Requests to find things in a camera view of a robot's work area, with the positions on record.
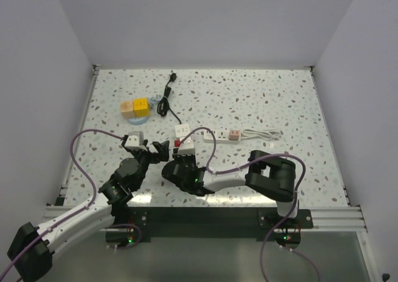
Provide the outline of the yellow cube socket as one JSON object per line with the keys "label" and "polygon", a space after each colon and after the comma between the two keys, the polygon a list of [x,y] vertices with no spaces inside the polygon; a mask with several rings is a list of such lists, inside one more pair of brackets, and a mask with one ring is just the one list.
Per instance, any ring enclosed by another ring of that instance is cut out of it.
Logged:
{"label": "yellow cube socket", "polygon": [[150,116],[150,106],[147,98],[136,98],[133,100],[133,110],[137,118]]}

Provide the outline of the pink plugged USB adapter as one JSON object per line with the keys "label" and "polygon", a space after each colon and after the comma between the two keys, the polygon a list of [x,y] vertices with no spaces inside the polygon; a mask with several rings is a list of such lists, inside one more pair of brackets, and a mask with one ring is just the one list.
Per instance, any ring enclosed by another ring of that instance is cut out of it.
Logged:
{"label": "pink plugged USB adapter", "polygon": [[239,141],[241,137],[240,130],[230,130],[228,139],[232,141]]}

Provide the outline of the white cube socket adapter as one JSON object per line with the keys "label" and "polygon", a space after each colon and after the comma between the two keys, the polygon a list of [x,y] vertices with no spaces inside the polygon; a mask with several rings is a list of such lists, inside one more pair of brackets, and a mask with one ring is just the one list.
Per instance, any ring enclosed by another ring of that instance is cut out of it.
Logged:
{"label": "white cube socket adapter", "polygon": [[188,123],[175,125],[175,136],[176,138],[184,138],[191,132],[190,126]]}

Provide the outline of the beige cube socket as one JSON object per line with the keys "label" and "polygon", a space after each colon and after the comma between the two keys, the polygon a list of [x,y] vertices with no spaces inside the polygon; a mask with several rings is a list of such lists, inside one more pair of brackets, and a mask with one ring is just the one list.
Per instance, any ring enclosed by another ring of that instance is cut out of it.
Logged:
{"label": "beige cube socket", "polygon": [[134,101],[122,101],[120,104],[120,112],[125,119],[135,118],[136,114],[134,112]]}

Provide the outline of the light blue round base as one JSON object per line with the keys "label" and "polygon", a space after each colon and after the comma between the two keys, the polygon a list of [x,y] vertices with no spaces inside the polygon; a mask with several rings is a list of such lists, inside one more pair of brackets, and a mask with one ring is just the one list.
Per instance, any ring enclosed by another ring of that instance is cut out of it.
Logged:
{"label": "light blue round base", "polygon": [[149,116],[137,117],[137,118],[129,118],[128,122],[134,126],[143,125],[146,121],[148,121]]}

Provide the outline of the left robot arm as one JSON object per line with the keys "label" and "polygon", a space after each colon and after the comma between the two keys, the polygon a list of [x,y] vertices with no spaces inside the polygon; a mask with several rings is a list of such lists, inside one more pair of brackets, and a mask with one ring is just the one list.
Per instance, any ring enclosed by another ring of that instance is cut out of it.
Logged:
{"label": "left robot arm", "polygon": [[51,269],[54,256],[79,239],[110,225],[127,224],[127,203],[140,189],[149,165],[169,160],[169,141],[152,145],[153,153],[146,143],[135,146],[128,139],[123,141],[132,156],[121,161],[109,180],[94,189],[93,196],[53,220],[19,227],[7,256],[22,281],[41,279]]}

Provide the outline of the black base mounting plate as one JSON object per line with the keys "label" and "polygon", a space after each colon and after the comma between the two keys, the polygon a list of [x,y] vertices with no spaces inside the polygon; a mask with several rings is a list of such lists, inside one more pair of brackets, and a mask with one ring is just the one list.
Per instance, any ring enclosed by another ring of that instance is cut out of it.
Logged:
{"label": "black base mounting plate", "polygon": [[152,238],[255,238],[280,220],[275,207],[129,207],[116,216],[122,227],[105,233],[108,245],[125,247]]}

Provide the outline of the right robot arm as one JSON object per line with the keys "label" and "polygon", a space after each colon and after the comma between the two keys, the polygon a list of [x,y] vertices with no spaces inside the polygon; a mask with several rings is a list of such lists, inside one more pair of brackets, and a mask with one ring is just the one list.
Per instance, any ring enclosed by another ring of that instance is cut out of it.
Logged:
{"label": "right robot arm", "polygon": [[181,191],[198,197],[246,186],[276,202],[281,226],[290,228],[299,220],[294,205],[296,165],[274,154],[254,150],[247,163],[219,171],[198,167],[193,156],[175,156],[164,166],[162,177]]}

